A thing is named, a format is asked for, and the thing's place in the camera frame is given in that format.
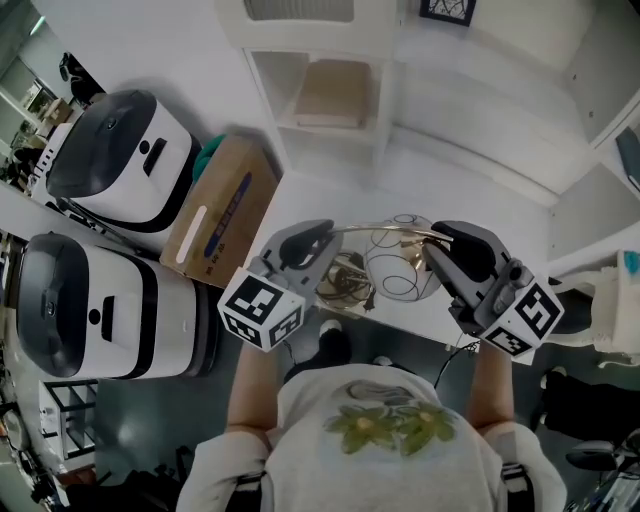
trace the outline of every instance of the white shelf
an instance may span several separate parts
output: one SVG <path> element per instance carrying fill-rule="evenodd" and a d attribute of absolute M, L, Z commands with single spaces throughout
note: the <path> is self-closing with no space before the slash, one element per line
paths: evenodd
<path fill-rule="evenodd" d="M 260 78 L 266 103 L 278 128 L 300 130 L 323 136 L 348 139 L 374 145 L 378 135 L 378 104 L 382 79 L 382 64 L 376 59 L 354 58 L 331 52 L 264 52 L 250 51 Z M 342 59 L 367 62 L 371 67 L 369 112 L 361 128 L 300 126 L 295 119 L 295 107 L 302 89 L 309 62 L 318 59 Z"/>
<path fill-rule="evenodd" d="M 287 103 L 280 116 L 276 119 L 279 128 L 290 130 L 300 130 L 308 133 L 315 133 L 322 136 L 338 137 L 357 142 L 359 144 L 374 145 L 376 143 L 376 128 L 378 118 L 373 115 L 367 116 L 364 126 L 361 128 L 336 128 L 326 126 L 301 126 L 294 116 L 297 95 Z"/>

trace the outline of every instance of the white wall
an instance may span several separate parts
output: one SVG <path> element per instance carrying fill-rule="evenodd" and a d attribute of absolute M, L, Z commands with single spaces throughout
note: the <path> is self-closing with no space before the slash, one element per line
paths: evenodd
<path fill-rule="evenodd" d="M 56 96 L 70 101 L 73 97 L 71 87 L 69 82 L 62 80 L 58 69 L 65 51 L 49 25 L 43 23 L 38 31 L 24 42 L 18 56 Z"/>
<path fill-rule="evenodd" d="M 107 92 L 147 88 L 203 140 L 227 125 L 265 129 L 251 74 L 213 0 L 33 3 Z"/>
<path fill-rule="evenodd" d="M 564 71 L 589 28 L 598 1 L 478 0 L 471 26 L 555 71 Z M 408 0 L 408 5 L 417 13 L 420 0 Z"/>

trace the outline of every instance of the sneaker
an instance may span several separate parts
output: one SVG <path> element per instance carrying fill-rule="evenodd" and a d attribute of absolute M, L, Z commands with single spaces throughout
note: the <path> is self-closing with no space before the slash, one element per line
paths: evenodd
<path fill-rule="evenodd" d="M 342 332 L 342 324 L 335 319 L 327 320 L 320 326 L 320 337 L 331 329 L 337 329 Z"/>
<path fill-rule="evenodd" d="M 545 372 L 542 378 L 540 379 L 540 387 L 542 389 L 547 389 L 547 375 L 550 372 L 558 372 L 560 375 L 563 375 L 564 377 L 567 376 L 567 369 L 564 366 L 554 366 L 553 368 L 551 368 L 551 370 L 549 370 L 548 372 Z"/>
<path fill-rule="evenodd" d="M 373 360 L 373 364 L 377 366 L 391 366 L 393 365 L 393 361 L 387 356 L 378 356 Z"/>

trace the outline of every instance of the gray floor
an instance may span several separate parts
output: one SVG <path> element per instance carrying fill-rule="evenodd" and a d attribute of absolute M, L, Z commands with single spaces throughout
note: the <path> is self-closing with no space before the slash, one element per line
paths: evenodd
<path fill-rule="evenodd" d="M 329 315 L 316 312 L 305 327 L 291 339 L 294 357 L 299 361 L 311 356 L 317 346 L 317 332 Z M 386 355 L 418 375 L 434 381 L 450 354 L 444 345 L 418 338 L 367 320 L 341 318 L 351 337 L 354 362 L 367 362 Z M 98 417 L 104 445 L 97 454 L 101 473 L 113 473 L 109 484 L 120 481 L 129 470 L 152 470 L 160 463 L 175 467 L 174 450 L 219 434 L 225 421 L 227 400 L 241 342 L 225 335 L 216 366 L 205 378 L 169 378 L 142 381 L 102 381 L 98 396 Z M 279 349 L 281 371 L 291 366 L 284 346 Z M 563 365 L 569 373 L 586 382 L 608 382 L 629 389 L 640 389 L 640 370 L 596 368 L 601 354 L 592 348 L 568 349 L 545 345 L 533 366 L 514 366 L 514 387 L 518 420 L 528 424 L 540 398 L 542 373 Z M 441 380 L 439 394 L 443 403 L 463 412 L 473 371 L 473 358 L 460 354 Z M 562 474 L 570 498 L 583 497 L 594 485 L 597 475 L 577 470 L 564 460 L 574 439 L 541 426 L 538 429 L 543 449 Z"/>

